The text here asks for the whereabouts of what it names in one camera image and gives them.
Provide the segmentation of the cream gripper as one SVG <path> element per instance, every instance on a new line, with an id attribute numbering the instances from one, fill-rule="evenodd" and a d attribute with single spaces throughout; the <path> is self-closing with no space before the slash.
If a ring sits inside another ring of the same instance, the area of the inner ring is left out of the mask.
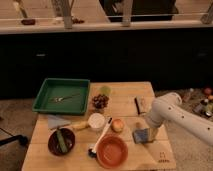
<path id="1" fill-rule="evenodd" d="M 149 129 L 149 141 L 153 142 L 156 139 L 156 136 L 159 132 L 161 125 L 155 124 L 155 123 L 149 122 L 149 121 L 146 121 L 146 124 L 147 124 L 148 129 Z M 135 124 L 135 127 L 136 127 L 135 130 L 141 130 L 142 125 L 141 125 L 141 123 L 137 122 Z"/>

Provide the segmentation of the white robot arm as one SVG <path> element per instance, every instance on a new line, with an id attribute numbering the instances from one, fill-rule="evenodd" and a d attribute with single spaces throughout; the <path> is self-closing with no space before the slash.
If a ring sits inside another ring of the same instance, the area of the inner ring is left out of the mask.
<path id="1" fill-rule="evenodd" d="M 132 132 L 136 144 L 153 142 L 158 128 L 165 120 L 171 120 L 197 138 L 213 146 L 213 122 L 198 117 L 180 107 L 182 99 L 175 92 L 153 100 L 151 109 L 144 115 L 148 128 L 137 128 Z"/>

